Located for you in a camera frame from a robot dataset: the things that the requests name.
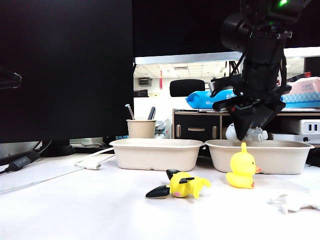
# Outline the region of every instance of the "black monitor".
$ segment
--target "black monitor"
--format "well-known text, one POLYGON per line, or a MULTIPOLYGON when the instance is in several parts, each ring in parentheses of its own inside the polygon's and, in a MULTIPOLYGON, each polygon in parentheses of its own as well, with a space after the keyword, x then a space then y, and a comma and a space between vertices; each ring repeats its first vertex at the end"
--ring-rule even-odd
POLYGON ((0 143, 127 135, 131 0, 1 0, 0 143))

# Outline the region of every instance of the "yellow plush toy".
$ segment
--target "yellow plush toy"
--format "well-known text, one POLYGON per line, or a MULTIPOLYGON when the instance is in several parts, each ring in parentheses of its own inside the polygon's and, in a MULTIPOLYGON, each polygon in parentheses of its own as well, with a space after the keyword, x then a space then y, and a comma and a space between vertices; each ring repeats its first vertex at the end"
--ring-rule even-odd
POLYGON ((241 144, 241 152, 235 153, 230 161, 232 172, 228 172, 225 177, 228 183, 236 188, 253 189, 253 175, 260 172, 256 166, 254 157, 247 152, 245 142, 241 144))
POLYGON ((197 199, 204 185, 208 188, 211 186, 209 180, 203 177, 191 176, 187 172, 168 169, 166 174, 170 179, 169 185, 156 187, 145 195, 146 198, 163 198, 173 194, 177 198, 193 195, 197 199))

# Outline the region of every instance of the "pen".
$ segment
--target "pen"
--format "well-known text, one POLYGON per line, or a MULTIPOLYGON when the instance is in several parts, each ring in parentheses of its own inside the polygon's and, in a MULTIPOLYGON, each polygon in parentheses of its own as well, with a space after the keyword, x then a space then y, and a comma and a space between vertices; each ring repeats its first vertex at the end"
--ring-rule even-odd
POLYGON ((130 104, 126 104, 126 105, 124 105, 124 106, 125 106, 126 108, 128 108, 132 120, 135 120, 135 116, 134 116, 134 113, 132 112, 132 109, 131 109, 130 104))
POLYGON ((153 107, 151 108, 150 113, 149 113, 148 120, 152 120, 152 119, 154 119, 154 117, 155 117, 155 113, 156 113, 156 108, 153 106, 153 107))

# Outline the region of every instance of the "office chair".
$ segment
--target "office chair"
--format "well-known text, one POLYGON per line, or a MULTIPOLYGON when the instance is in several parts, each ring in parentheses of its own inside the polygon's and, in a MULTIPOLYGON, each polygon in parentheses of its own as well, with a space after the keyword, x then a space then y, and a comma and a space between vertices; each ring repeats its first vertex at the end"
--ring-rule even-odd
POLYGON ((205 91, 205 81, 200 79, 180 79, 170 82, 171 97, 187 97, 195 91, 205 91))

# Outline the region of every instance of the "white toy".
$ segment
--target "white toy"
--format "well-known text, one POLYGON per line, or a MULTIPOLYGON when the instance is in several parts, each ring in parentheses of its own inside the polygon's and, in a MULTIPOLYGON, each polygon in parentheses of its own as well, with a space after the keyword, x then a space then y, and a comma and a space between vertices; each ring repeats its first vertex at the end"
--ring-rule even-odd
POLYGON ((281 212, 297 212, 302 208, 320 210, 320 193, 285 193, 271 198, 269 203, 280 207, 281 212))
MULTIPOLYGON (((237 138, 235 125, 233 123, 231 123, 226 129, 225 137, 231 142, 240 142, 240 140, 237 138)), ((268 139, 267 131, 262 130, 261 127, 256 127, 255 129, 249 128, 242 141, 253 140, 261 143, 266 139, 268 139)))

